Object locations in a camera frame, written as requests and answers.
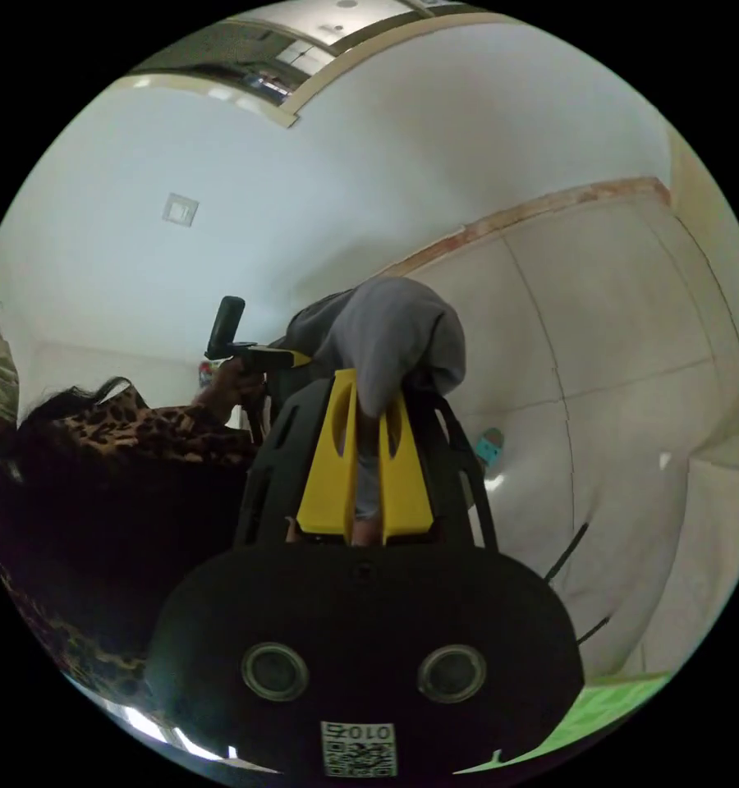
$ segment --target green mat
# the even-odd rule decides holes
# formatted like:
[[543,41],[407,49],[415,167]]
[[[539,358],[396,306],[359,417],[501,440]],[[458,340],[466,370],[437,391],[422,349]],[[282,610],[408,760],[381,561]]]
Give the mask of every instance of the green mat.
[[527,761],[529,758],[538,758],[540,755],[573,744],[610,725],[611,722],[615,722],[619,717],[623,717],[649,700],[668,683],[670,677],[668,673],[661,673],[633,679],[594,681],[583,688],[559,726],[539,747],[511,761],[503,761],[503,753],[499,750],[488,763],[464,769],[457,774],[498,769],[512,763]]

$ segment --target qr code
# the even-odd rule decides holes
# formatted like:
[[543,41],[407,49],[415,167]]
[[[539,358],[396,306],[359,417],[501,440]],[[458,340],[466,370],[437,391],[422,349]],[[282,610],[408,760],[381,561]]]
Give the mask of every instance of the qr code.
[[326,777],[396,777],[394,725],[321,722]]

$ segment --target hand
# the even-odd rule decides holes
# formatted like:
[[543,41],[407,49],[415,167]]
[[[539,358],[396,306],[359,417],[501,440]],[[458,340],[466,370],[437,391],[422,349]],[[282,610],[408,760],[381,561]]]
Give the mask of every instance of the hand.
[[208,407],[225,424],[236,405],[248,405],[263,393],[264,375],[247,374],[240,358],[219,365],[213,380],[196,397],[195,403]]

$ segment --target white ceiling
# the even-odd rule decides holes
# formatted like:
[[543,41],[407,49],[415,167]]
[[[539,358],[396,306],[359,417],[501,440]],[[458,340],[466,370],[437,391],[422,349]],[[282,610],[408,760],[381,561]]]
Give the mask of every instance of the white ceiling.
[[[11,304],[41,341],[201,358],[218,302],[241,338],[462,223],[592,181],[669,182],[658,113],[521,25],[441,30],[345,74],[283,129],[173,89],[96,98],[0,228]],[[191,229],[168,195],[200,202]]]
[[411,10],[397,0],[358,0],[349,8],[338,6],[337,0],[287,0],[245,11],[233,18],[276,22],[324,44],[333,44],[375,22],[409,14]]

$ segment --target wire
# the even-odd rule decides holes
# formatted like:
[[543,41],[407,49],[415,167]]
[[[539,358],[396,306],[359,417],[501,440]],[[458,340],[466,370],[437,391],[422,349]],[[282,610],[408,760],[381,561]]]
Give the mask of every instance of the wire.
[[592,635],[596,635],[608,622],[610,621],[610,616],[606,616],[600,623],[596,626],[592,627],[588,632],[583,635],[582,638],[577,639],[577,644],[580,646],[585,643]]
[[567,549],[561,554],[561,557],[553,564],[553,568],[548,572],[547,575],[544,576],[544,581],[549,583],[563,568],[564,564],[567,563],[567,559],[569,556],[575,551],[575,548],[581,543],[581,540],[585,536],[585,532],[589,529],[589,524],[584,523],[581,526],[581,529],[572,537],[572,541],[569,542],[569,546]]

